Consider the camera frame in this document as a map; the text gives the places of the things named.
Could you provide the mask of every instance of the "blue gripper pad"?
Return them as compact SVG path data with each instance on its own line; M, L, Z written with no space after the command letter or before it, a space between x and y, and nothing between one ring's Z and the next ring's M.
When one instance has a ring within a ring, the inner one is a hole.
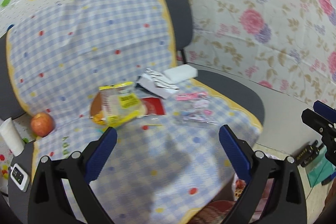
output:
M237 173L238 178L248 184L251 180L251 164L225 126L219 129L219 142Z
M327 119L328 121L332 123L336 123L336 110L335 109L329 107L328 105L320 101L316 101L314 103L313 109L317 114L321 115L322 117L325 117L325 119Z
M87 184L96 180L109 158L113 148L117 143L117 131L114 128L108 128L105 138L91 155L85 166L84 179Z

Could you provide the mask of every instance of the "white tissue roll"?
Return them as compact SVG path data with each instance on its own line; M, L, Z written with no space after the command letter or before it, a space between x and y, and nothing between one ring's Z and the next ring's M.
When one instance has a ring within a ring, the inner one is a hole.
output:
M25 147L25 143L14 127L12 118L8 118L2 123L0 126L0 134L14 156L19 156Z
M197 77L198 70L190 65L184 64L167 69L163 73L172 81L172 83L178 84L182 81Z

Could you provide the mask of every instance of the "screw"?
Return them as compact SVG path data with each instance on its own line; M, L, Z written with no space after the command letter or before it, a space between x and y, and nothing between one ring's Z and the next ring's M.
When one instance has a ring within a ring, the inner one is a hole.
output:
M48 161L48 159L49 159L48 156L43 156L43 157L41 158L41 162L44 164L44 163L46 163L46 162Z
M77 159L81 156L81 153L79 151L75 151L71 154L71 158Z
M295 160L292 156L287 157L287 161L291 164L293 164L295 162Z
M256 151L254 154L257 158L260 159L262 159L265 156L265 154L262 151Z

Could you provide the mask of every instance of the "red apple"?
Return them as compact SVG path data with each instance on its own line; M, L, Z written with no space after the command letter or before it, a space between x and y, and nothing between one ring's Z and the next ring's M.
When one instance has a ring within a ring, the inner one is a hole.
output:
M44 112L36 114L31 120L30 126L33 132L40 137L47 136L55 128L52 117Z

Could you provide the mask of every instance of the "floral curtain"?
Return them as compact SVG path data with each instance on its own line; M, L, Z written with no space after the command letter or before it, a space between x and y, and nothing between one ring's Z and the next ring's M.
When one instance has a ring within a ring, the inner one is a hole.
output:
M336 99L335 0L189 0L189 62L312 104Z

